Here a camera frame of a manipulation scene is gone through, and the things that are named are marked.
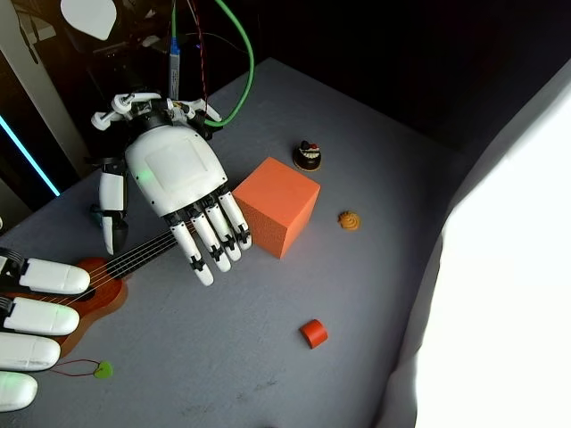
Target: orange foam block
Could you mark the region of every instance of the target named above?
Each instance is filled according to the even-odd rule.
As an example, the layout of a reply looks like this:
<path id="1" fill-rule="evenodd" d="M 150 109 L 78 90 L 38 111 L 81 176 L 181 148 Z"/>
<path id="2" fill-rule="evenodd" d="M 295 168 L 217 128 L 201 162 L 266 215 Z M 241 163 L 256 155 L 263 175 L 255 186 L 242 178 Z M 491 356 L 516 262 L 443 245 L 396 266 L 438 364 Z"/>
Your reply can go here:
<path id="1" fill-rule="evenodd" d="M 310 221 L 320 186 L 267 158 L 232 192 L 253 242 L 281 259 Z"/>

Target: wooden ukulele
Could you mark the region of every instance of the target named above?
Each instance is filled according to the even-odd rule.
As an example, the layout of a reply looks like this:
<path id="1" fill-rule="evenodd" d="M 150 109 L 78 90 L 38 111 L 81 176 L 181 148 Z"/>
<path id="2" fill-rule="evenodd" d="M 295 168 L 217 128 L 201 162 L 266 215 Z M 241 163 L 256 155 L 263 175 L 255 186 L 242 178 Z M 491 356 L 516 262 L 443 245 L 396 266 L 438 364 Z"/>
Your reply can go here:
<path id="1" fill-rule="evenodd" d="M 194 232 L 192 226 L 186 226 Z M 127 276 L 148 262 L 156 259 L 166 250 L 177 245 L 170 231 L 159 235 L 135 249 L 121 254 L 111 260 L 90 258 L 81 260 L 77 266 L 85 269 L 91 276 L 87 290 L 80 295 L 44 295 L 8 292 L 10 297 L 25 297 L 51 303 L 70 306 L 79 313 L 78 328 L 67 336 L 52 337 L 62 347 L 61 357 L 65 357 L 81 340 L 87 329 L 99 318 L 119 309 L 128 296 L 125 281 Z"/>

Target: led light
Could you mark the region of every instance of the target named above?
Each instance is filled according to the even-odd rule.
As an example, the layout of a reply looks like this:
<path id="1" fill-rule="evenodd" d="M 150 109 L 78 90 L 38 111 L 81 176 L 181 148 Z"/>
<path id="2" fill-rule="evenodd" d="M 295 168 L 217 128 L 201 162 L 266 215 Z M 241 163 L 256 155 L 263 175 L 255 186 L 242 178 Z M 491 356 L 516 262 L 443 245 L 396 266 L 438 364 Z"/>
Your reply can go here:
<path id="1" fill-rule="evenodd" d="M 16 147 L 20 149 L 21 154 L 23 154 L 24 157 L 28 160 L 29 164 L 32 167 L 34 167 L 36 172 L 39 174 L 40 177 L 42 177 L 47 186 L 52 190 L 52 192 L 54 192 L 54 195 L 59 196 L 60 192 L 55 188 L 54 184 L 47 177 L 46 173 L 39 167 L 39 165 L 37 165 L 34 158 L 32 158 L 32 155 L 29 154 L 28 150 L 26 150 L 26 147 L 24 147 L 24 144 L 22 144 L 21 141 L 18 139 L 18 137 L 13 133 L 13 131 L 10 129 L 10 127 L 8 126 L 8 124 L 1 115 L 0 115 L 0 126 L 2 126 L 4 131 L 6 131 L 6 134 L 8 134 L 8 136 L 12 139 L 14 144 L 16 144 Z"/>

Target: robotic hand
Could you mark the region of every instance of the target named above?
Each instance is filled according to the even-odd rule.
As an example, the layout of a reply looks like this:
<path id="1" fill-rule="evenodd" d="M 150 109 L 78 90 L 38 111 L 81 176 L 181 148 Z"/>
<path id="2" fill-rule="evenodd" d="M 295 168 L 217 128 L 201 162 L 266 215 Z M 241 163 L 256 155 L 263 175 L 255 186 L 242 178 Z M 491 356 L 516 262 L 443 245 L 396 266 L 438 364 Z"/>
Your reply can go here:
<path id="1" fill-rule="evenodd" d="M 0 292 L 79 294 L 88 288 L 89 279 L 89 273 L 79 267 L 24 259 L 0 248 Z M 78 323 L 75 309 L 0 295 L 0 412 L 24 408 L 36 397 L 36 380 L 14 372 L 46 370 L 60 357 L 56 341 L 27 333 L 67 335 Z"/>
<path id="2" fill-rule="evenodd" d="M 115 95 L 112 108 L 108 113 L 95 113 L 92 124 L 105 130 L 112 121 L 124 119 L 134 138 L 124 159 L 98 162 L 102 166 L 99 202 L 107 251 L 118 251 L 127 235 L 123 218 L 127 207 L 125 178 L 130 170 L 151 208 L 169 225 L 193 271 L 204 285 L 212 284 L 212 273 L 185 226 L 184 216 L 190 217 L 222 272 L 230 269 L 228 258 L 240 259 L 240 249 L 252 245 L 250 230 L 228 189 L 224 169 L 203 138 L 207 132 L 202 127 L 203 116 L 196 112 L 204 111 L 215 121 L 221 121 L 221 117 L 204 100 L 171 101 L 153 93 Z M 183 126 L 174 126 L 174 122 Z"/>

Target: gray table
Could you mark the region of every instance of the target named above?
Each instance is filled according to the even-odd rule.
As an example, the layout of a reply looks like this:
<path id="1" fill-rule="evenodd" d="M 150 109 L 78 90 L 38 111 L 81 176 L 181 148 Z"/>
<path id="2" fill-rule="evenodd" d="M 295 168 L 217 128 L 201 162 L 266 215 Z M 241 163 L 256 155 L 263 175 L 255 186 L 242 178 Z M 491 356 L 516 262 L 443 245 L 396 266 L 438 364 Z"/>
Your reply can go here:
<path id="1" fill-rule="evenodd" d="M 211 101 L 229 111 L 244 77 Z M 440 223 L 452 153 L 274 60 L 258 66 L 241 113 L 211 144 L 236 185 L 267 156 L 291 165 L 302 139 L 322 147 L 313 217 L 286 256 L 253 247 L 201 286 L 182 253 L 138 270 L 117 312 L 71 358 L 108 359 L 112 379 L 35 374 L 39 392 L 0 426 L 365 427 L 393 367 Z M 27 256 L 103 256 L 87 214 L 98 175 L 0 239 Z M 128 247 L 166 230 L 132 185 Z M 337 214 L 354 210 L 358 232 Z M 329 340 L 309 350 L 297 329 L 319 318 Z"/>

